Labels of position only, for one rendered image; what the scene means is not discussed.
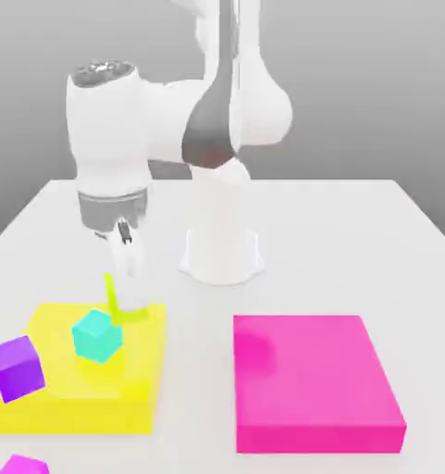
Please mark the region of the small lime green cube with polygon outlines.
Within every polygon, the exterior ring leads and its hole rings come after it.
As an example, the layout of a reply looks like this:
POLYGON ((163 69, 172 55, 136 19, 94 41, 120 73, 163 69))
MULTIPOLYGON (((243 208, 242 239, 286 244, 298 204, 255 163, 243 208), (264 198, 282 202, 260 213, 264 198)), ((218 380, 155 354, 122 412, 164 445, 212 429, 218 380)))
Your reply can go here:
POLYGON ((113 278, 110 273, 104 274, 105 290, 107 298, 107 309, 109 311, 113 325, 122 326, 130 323, 137 323, 143 321, 149 316, 146 308, 126 311, 118 306, 117 295, 113 278))

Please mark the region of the small cyan cube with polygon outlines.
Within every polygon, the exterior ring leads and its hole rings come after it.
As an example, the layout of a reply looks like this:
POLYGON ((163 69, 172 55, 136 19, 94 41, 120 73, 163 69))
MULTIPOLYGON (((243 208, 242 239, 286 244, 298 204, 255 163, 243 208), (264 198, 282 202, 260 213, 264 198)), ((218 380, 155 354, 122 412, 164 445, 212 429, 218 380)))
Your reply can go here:
POLYGON ((104 311, 92 308, 71 329, 77 356, 104 364, 123 344, 123 330, 104 311))

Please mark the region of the small purple cube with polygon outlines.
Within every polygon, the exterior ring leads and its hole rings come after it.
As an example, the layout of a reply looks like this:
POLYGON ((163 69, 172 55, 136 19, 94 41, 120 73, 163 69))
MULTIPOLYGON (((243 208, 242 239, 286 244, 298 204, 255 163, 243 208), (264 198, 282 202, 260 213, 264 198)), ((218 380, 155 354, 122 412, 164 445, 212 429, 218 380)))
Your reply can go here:
POLYGON ((45 379, 40 357, 28 335, 0 343, 0 394, 8 404, 41 390, 45 379))

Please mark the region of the large pink box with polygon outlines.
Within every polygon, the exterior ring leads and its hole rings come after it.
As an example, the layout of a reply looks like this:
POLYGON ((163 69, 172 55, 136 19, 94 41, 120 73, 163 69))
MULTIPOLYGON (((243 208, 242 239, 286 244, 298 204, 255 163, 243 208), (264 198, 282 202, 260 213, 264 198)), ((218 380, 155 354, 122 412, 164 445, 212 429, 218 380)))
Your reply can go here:
POLYGON ((406 421, 358 316, 233 319, 240 454, 398 454, 406 421))

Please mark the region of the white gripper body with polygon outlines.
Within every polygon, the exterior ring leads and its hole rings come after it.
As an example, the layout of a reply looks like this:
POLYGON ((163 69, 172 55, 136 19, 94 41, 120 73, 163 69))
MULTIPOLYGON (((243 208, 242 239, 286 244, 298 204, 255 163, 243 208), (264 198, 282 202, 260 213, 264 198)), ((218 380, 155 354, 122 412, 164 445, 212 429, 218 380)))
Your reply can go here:
POLYGON ((147 304, 142 241, 138 234, 131 235, 131 241, 125 243, 118 232, 111 232, 108 237, 118 306, 126 312, 140 310, 147 304))

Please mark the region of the small magenta cube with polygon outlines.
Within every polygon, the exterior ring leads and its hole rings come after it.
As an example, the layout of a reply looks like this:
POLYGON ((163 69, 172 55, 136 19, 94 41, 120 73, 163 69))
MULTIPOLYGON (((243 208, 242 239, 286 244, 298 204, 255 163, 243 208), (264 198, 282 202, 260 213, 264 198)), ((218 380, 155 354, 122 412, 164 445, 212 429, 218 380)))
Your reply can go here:
POLYGON ((0 474, 50 474, 48 465, 35 458, 12 455, 0 468, 0 474))

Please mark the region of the large yellow box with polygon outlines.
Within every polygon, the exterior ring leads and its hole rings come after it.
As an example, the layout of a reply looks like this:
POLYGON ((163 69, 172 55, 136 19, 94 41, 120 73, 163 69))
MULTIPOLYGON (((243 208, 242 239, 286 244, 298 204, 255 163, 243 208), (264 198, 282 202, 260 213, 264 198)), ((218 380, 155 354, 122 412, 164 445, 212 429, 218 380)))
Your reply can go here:
POLYGON ((161 304, 123 327, 123 345, 104 364, 75 353, 72 327, 91 304, 41 304, 25 332, 46 385, 8 404, 0 394, 0 434, 149 434, 167 340, 161 304))

